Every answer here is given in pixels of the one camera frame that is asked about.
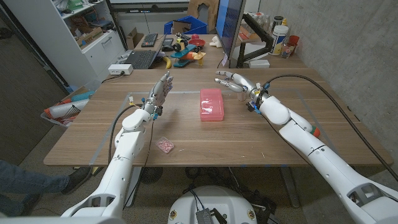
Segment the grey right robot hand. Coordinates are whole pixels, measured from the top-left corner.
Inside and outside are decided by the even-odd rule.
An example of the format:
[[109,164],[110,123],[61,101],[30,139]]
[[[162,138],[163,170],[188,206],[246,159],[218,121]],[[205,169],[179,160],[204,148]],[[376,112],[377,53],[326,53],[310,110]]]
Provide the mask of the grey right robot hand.
[[228,87],[233,92],[243,93],[251,98],[251,102],[247,104],[249,111],[258,110],[262,103],[270,97],[265,87],[261,86],[259,83],[254,84],[248,78],[238,73],[224,70],[219,70],[215,73],[223,76],[223,78],[215,78],[216,83]]

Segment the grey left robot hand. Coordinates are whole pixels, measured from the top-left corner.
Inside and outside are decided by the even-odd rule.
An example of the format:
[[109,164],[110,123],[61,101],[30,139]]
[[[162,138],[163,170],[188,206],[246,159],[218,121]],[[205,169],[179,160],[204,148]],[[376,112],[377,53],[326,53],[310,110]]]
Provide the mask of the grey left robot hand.
[[156,110],[164,104],[165,98],[167,97],[169,91],[173,88],[173,79],[174,78],[170,75],[169,71],[161,76],[160,80],[155,83],[149,92],[142,109],[150,114],[155,113]]

